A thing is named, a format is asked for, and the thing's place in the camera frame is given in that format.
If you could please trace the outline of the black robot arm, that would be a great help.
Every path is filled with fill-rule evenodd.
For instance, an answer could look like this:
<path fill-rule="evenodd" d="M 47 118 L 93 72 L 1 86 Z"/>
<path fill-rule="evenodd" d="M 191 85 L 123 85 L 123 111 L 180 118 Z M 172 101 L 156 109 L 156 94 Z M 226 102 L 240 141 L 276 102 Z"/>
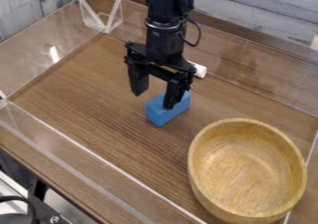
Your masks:
<path fill-rule="evenodd" d="M 149 88 L 149 76 L 164 80 L 167 92 L 163 108 L 171 110 L 181 101 L 189 90 L 192 76 L 196 72 L 193 65 L 183 57 L 184 44 L 196 46 L 185 40 L 185 24 L 197 23 L 188 17 L 193 9 L 193 0 L 145 0 L 148 14 L 145 17 L 147 40 L 144 44 L 127 42 L 124 62 L 132 93 L 139 96 Z"/>

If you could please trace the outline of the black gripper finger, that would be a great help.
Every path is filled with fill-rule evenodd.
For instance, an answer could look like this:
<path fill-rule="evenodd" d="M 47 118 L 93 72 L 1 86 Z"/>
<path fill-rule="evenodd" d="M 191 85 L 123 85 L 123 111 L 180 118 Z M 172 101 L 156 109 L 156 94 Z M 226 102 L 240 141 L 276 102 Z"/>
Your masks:
<path fill-rule="evenodd" d="M 181 101 L 183 95 L 188 90 L 184 80 L 171 79 L 168 81 L 167 93 L 164 95 L 163 106 L 165 110 L 171 110 L 176 103 Z"/>
<path fill-rule="evenodd" d="M 128 76 L 131 91 L 136 96 L 140 96 L 149 88 L 149 72 L 147 66 L 129 62 Z"/>

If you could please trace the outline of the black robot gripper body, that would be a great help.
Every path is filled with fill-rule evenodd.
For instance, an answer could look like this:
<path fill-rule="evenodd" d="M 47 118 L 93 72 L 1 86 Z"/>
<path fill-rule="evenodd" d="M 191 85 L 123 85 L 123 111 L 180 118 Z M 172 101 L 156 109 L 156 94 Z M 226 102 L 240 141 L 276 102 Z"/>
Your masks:
<path fill-rule="evenodd" d="M 149 76 L 152 75 L 165 82 L 171 79 L 184 80 L 188 88 L 191 87 L 196 69 L 181 55 L 177 55 L 172 59 L 155 59 L 147 54 L 143 44 L 128 42 L 125 48 L 127 55 L 124 62 L 127 67 L 129 62 L 145 65 Z"/>

